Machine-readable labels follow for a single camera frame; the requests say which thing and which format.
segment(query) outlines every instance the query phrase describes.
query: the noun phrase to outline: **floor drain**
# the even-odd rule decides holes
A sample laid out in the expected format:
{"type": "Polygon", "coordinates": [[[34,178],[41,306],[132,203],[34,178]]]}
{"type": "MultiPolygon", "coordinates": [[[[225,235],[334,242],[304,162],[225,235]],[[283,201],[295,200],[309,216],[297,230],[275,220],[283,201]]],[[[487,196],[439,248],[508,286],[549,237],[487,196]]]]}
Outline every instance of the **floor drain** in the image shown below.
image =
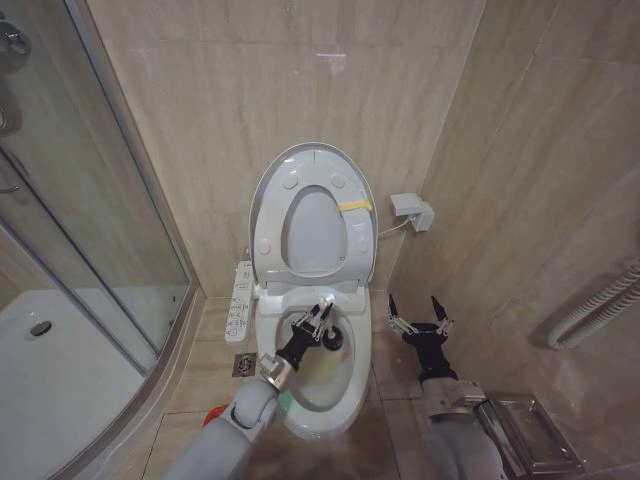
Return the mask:
{"type": "Polygon", "coordinates": [[[233,361],[232,377],[253,377],[256,372],[255,353],[237,353],[233,361]]]}
{"type": "Polygon", "coordinates": [[[53,324],[48,320],[46,322],[38,322],[33,327],[31,327],[31,330],[29,330],[29,332],[34,337],[40,337],[51,330],[52,326],[53,324]]]}

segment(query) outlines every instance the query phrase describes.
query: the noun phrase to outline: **glass panel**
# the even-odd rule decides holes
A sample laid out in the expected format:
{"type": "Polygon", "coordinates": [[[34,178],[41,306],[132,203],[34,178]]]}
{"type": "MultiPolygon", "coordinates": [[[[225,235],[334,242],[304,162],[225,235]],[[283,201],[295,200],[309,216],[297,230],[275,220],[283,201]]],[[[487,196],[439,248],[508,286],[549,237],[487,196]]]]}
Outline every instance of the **glass panel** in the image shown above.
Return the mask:
{"type": "Polygon", "coordinates": [[[11,193],[0,194],[0,217],[3,222],[67,288],[78,295],[141,365],[146,368],[155,365],[156,356],[144,337],[21,180],[0,151],[0,189],[12,186],[19,188],[11,193]]]}
{"type": "Polygon", "coordinates": [[[0,226],[0,476],[48,478],[143,381],[0,226]]]}
{"type": "Polygon", "coordinates": [[[0,53],[12,56],[0,102],[14,124],[2,143],[159,350],[188,279],[64,3],[0,0],[0,10],[31,45],[0,53]]]}

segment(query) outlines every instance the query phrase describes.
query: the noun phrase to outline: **gray robot arm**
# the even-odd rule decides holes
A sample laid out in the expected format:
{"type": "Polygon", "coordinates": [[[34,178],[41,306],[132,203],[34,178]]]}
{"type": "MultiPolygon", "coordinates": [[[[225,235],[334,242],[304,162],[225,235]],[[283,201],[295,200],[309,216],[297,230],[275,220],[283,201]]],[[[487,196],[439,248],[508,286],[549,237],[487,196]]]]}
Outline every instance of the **gray robot arm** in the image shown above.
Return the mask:
{"type": "Polygon", "coordinates": [[[502,459],[491,439],[477,426],[469,400],[484,394],[475,382],[459,381],[442,351],[453,324],[431,297],[439,325],[409,324],[398,316],[389,295],[389,324],[413,346],[420,362],[425,413],[429,417],[427,452],[439,480],[504,480],[502,459]]]}
{"type": "Polygon", "coordinates": [[[260,363],[264,380],[244,384],[222,415],[209,422],[182,453],[164,480],[242,478],[253,445],[267,431],[278,410],[278,394],[298,370],[306,350],[319,345],[331,305],[314,325],[312,321],[319,311],[315,305],[292,324],[293,336],[275,358],[263,355],[260,363]]]}
{"type": "Polygon", "coordinates": [[[209,422],[164,480],[242,478],[253,445],[278,409],[278,390],[265,380],[243,385],[224,413],[209,422]]]}

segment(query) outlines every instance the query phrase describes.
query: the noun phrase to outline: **open toilet lid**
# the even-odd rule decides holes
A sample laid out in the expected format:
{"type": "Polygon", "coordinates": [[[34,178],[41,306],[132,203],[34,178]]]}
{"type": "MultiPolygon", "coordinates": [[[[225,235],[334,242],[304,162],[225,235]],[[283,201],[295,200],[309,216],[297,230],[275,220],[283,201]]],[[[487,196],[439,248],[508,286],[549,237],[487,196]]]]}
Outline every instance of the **open toilet lid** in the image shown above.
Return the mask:
{"type": "Polygon", "coordinates": [[[272,162],[253,197],[256,280],[263,287],[368,283],[377,230],[373,195],[357,165],[327,144],[296,145],[272,162]]]}

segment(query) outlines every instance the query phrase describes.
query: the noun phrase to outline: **shower enclosure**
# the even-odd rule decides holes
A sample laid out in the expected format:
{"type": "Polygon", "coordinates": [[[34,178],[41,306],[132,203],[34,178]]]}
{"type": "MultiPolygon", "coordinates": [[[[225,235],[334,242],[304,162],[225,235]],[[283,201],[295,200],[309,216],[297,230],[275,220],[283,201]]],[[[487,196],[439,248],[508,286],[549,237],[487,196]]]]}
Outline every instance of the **shower enclosure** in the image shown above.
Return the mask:
{"type": "Polygon", "coordinates": [[[68,8],[0,0],[7,479],[54,475],[114,423],[195,288],[153,173],[68,8]]]}

